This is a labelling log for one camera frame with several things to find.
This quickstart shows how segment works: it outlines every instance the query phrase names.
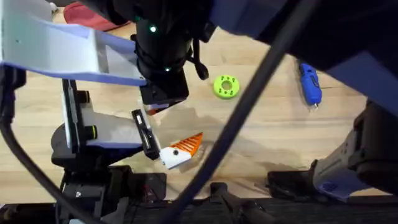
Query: white bracket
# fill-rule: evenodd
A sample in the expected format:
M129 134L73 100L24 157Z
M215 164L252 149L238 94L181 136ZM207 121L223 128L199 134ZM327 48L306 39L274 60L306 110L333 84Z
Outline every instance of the white bracket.
M0 64L50 77L141 86L135 42L54 24L44 0L0 0Z

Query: wooden table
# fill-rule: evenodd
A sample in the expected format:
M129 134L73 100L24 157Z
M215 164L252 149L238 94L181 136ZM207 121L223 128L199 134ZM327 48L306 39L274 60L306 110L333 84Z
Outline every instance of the wooden table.
M62 12L54 20L63 22ZM110 33L129 38L135 27L130 24ZM212 81L218 75L233 75L243 90L268 48L218 29L210 43L201 45L201 60L210 78L201 81L188 62L185 72L190 96L154 116L161 141L176 141L203 131L204 141L197 155L173 170L143 153L118 164L128 164L136 172L167 173L167 198L175 198L201 166L238 102L239 95L232 100L217 98ZM365 97L323 73L319 73L319 79L323 101L318 111L310 111L303 101L295 59L287 55L212 180L227 181L230 191L240 197L266 197L260 186L268 171L308 169L314 159L338 147L364 108ZM126 118L140 98L138 88L133 86L78 82L78 88L90 91L95 111ZM61 80L29 73L27 85L17 91L13 128L31 158L57 184L63 171L51 163L50 138L62 122ZM53 201L3 140L0 157L0 203ZM205 187L199 197L207 193Z

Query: black cable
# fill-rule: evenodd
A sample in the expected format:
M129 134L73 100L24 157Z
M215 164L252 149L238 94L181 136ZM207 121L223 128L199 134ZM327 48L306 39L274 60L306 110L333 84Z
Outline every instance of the black cable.
M65 169L63 170L63 176L60 183L60 191L63 192L63 188L65 187L65 180L67 172ZM60 224L60 204L55 202L55 224Z
M19 162L32 174L35 179L43 186L43 188L56 199L57 203L61 204L70 213L72 213L76 218L80 219L86 224L105 224L93 216L85 213L77 205L75 205L69 198L64 196L64 194L58 189L57 186L40 170L39 167L30 159L26 152L21 148L14 133L11 129L10 123L0 124L1 134L10 148L11 152L17 157Z
M320 0L302 0L297 4L281 31L276 35L274 43L262 60L250 84L246 87L233 114L223 128L205 163L191 180L187 188L178 196L178 199L171 204L169 209L166 209L160 221L161 224L174 223L177 216L192 201L206 181L213 175L218 164L224 158L224 155L238 135L239 130L263 89L269 82L274 70L282 60L285 52L289 49L295 37L308 21L319 2Z

